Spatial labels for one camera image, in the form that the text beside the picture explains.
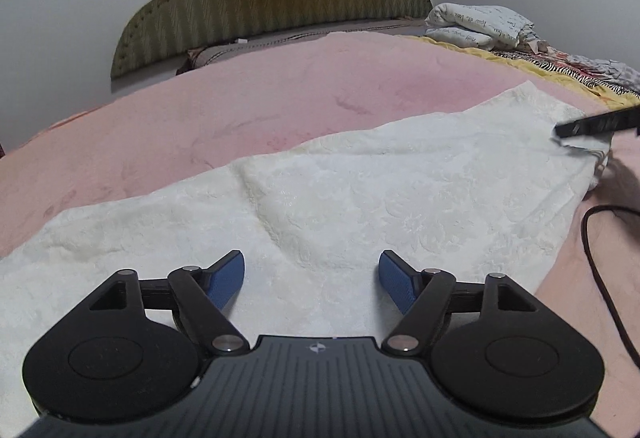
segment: black cable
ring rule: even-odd
[[[630,209],[629,207],[621,207],[619,205],[597,205],[596,207],[590,208],[582,218],[582,222],[580,223],[580,236],[582,238],[582,245],[584,246],[584,253],[587,256],[587,261],[589,262],[589,267],[591,268],[591,274],[593,275],[593,280],[596,282],[598,290],[600,290],[600,294],[604,299],[605,304],[607,305],[607,309],[609,309],[609,313],[613,322],[618,329],[618,334],[620,335],[620,339],[625,346],[626,352],[631,357],[631,360],[634,361],[636,367],[640,370],[640,354],[638,354],[638,350],[634,346],[634,343],[631,341],[629,334],[626,332],[625,325],[622,323],[622,319],[620,318],[620,314],[616,309],[616,305],[613,303],[613,299],[609,295],[609,291],[596,268],[595,263],[593,262],[593,256],[591,255],[591,249],[589,248],[589,238],[587,235],[587,223],[592,214],[597,214],[598,212],[626,212],[627,214],[633,214],[640,217],[640,211],[636,211],[636,209]]]

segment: white textured cloth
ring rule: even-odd
[[[550,139],[579,114],[527,82],[462,113],[329,135],[62,212],[0,263],[0,435],[35,418],[20,377],[29,347],[121,268],[166,277],[240,249],[230,318],[250,341],[384,336],[399,319],[377,281],[387,248],[417,269],[461,281],[499,271],[534,291],[593,175],[594,155]]]
[[[533,23],[502,6],[442,3],[426,18],[425,35],[459,48],[515,48],[532,31]]]

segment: white folded quilt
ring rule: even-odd
[[[466,6],[443,3],[431,10],[425,35],[459,48],[513,49],[533,23],[502,6]]]

